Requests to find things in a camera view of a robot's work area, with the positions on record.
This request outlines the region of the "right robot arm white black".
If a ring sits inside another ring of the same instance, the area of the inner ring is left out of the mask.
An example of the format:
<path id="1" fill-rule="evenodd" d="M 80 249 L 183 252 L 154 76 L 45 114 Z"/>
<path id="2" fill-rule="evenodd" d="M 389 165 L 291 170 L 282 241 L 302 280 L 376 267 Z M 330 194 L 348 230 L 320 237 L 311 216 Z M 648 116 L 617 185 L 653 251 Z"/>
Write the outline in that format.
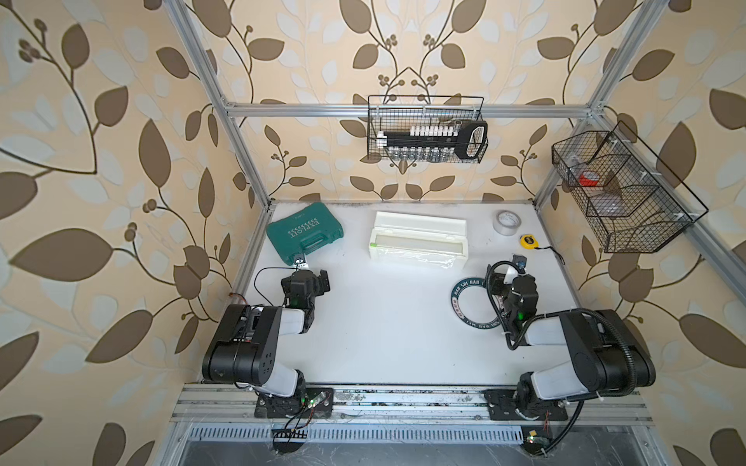
<path id="1" fill-rule="evenodd" d="M 624 397 L 656 382 L 648 351 L 616 312 L 574 308 L 540 314 L 535 277 L 510 261 L 490 265 L 484 287 L 510 351 L 567 350 L 568 361 L 521 376 L 522 402 Z"/>

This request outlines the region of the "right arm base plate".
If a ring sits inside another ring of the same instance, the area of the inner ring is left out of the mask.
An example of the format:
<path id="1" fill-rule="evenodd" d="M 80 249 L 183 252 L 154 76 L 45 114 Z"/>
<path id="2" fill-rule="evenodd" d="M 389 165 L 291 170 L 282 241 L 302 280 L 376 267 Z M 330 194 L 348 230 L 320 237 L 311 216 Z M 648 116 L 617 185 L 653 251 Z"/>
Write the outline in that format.
<path id="1" fill-rule="evenodd" d="M 567 421 L 561 401 L 542 400 L 517 389 L 493 388 L 483 392 L 491 421 Z"/>

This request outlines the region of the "white plate dark green rim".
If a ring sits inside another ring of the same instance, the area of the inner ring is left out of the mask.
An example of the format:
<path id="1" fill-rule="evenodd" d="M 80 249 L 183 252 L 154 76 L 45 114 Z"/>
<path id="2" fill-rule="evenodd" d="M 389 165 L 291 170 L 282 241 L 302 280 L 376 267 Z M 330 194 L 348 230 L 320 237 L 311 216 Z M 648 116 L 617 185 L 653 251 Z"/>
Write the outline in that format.
<path id="1" fill-rule="evenodd" d="M 469 327 L 491 330 L 500 326 L 497 316 L 488 306 L 482 278 L 471 277 L 457 282 L 450 301 L 456 317 Z"/>

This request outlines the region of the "white plastic wrap dispenser box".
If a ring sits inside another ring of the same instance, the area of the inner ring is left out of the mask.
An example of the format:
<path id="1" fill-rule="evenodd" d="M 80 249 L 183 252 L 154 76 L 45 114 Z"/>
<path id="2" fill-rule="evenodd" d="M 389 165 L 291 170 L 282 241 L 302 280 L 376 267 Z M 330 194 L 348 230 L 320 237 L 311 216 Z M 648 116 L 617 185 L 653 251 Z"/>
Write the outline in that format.
<path id="1" fill-rule="evenodd" d="M 469 258 L 465 219 L 378 212 L 369 239 L 374 260 L 462 269 Z"/>

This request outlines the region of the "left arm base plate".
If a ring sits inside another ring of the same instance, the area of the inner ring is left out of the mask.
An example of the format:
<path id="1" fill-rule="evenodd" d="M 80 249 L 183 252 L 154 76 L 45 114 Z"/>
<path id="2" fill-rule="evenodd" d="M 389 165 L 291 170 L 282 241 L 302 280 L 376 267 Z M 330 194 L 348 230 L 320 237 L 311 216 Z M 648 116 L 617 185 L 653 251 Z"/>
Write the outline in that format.
<path id="1" fill-rule="evenodd" d="M 301 386 L 291 397 L 280 397 L 258 392 L 258 401 L 254 408 L 256 419 L 290 419 L 300 415 L 303 419 L 314 412 L 315 419 L 329 419 L 333 410 L 334 389 L 307 388 Z"/>

